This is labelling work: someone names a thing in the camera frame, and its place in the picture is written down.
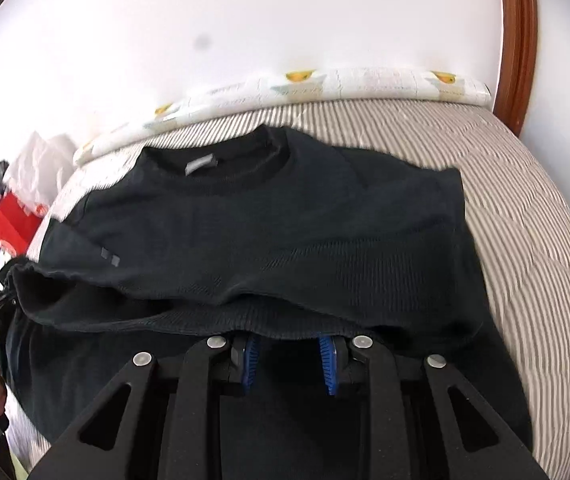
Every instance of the quilted bedspread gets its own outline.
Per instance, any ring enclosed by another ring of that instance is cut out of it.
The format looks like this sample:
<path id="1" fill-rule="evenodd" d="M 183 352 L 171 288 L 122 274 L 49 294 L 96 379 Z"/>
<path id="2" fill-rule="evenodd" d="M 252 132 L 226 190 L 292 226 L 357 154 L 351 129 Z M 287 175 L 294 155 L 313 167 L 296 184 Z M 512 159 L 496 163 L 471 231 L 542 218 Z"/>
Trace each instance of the quilted bedspread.
<path id="1" fill-rule="evenodd" d="M 481 257 L 492 314 L 529 401 L 534 456 L 551 479 L 570 478 L 570 211 L 534 157 L 484 108 L 353 100 L 292 104 L 205 121 L 83 166 L 49 215 L 63 219 L 87 192 L 113 185 L 145 145 L 212 144 L 261 123 L 288 124 L 330 144 L 389 152 L 419 166 L 460 169 L 466 220 Z M 28 253 L 35 260 L 47 220 Z M 13 398 L 8 413 L 10 445 L 29 470 L 49 444 Z"/>

